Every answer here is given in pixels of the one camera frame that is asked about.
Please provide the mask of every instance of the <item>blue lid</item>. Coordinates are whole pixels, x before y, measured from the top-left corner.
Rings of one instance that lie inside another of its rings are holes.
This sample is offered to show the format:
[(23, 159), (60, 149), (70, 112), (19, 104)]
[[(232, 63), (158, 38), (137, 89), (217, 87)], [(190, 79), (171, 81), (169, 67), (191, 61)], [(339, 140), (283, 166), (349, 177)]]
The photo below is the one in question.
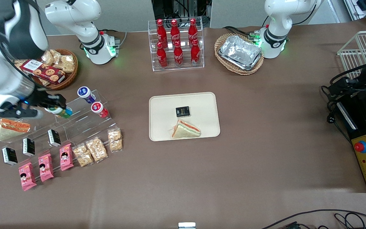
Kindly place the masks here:
[(88, 87), (80, 87), (77, 93), (79, 96), (84, 96), (88, 93), (88, 90)]

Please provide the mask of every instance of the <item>pink snack package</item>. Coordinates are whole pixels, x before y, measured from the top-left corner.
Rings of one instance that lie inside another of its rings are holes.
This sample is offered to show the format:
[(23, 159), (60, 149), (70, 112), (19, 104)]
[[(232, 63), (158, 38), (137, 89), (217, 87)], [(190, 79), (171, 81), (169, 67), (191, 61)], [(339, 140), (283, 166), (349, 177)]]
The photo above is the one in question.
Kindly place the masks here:
[(60, 148), (60, 169), (65, 171), (73, 167), (73, 153), (71, 152), (71, 143)]
[(19, 175), (21, 176), (21, 185), (24, 191), (36, 186), (32, 163), (29, 162), (19, 167)]
[(49, 178), (55, 177), (53, 175), (51, 154), (43, 155), (40, 158), (38, 158), (38, 160), (39, 160), (40, 179), (42, 180), (42, 182), (46, 181)]

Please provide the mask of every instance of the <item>foil container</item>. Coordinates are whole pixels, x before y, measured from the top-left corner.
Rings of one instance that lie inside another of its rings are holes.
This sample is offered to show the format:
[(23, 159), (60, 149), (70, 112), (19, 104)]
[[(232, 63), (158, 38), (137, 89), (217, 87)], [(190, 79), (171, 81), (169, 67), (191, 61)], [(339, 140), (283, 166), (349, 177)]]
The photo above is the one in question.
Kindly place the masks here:
[(242, 70), (251, 71), (262, 56), (262, 50), (258, 46), (234, 35), (227, 38), (218, 50), (218, 54)]

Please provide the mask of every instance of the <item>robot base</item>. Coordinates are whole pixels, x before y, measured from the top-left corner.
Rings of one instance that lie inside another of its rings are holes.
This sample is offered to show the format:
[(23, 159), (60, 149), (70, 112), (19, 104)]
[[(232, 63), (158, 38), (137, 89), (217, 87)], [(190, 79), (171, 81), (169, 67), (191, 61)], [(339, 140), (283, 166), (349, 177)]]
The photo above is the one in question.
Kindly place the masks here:
[(95, 64), (106, 64), (112, 58), (117, 57), (118, 52), (116, 49), (116, 40), (113, 36), (104, 34), (104, 46), (98, 51), (97, 54), (90, 54), (84, 49), (87, 57)]
[(279, 54), (283, 50), (283, 46), (285, 45), (286, 42), (283, 42), (282, 44), (280, 44), (279, 42), (274, 43), (273, 44), (274, 48), (272, 48), (272, 46), (266, 41), (266, 39), (263, 36), (263, 33), (265, 31), (266, 31), (266, 28), (260, 29), (261, 49), (262, 49), (264, 58), (272, 59), (272, 58), (279, 56)]

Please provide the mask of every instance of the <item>red button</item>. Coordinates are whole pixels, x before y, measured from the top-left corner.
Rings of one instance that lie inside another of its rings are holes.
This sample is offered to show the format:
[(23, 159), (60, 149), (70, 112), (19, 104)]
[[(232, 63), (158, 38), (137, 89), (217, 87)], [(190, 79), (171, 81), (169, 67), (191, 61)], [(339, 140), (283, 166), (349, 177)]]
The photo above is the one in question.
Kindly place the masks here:
[(365, 149), (365, 146), (361, 142), (357, 142), (354, 144), (354, 148), (358, 152), (362, 152)]

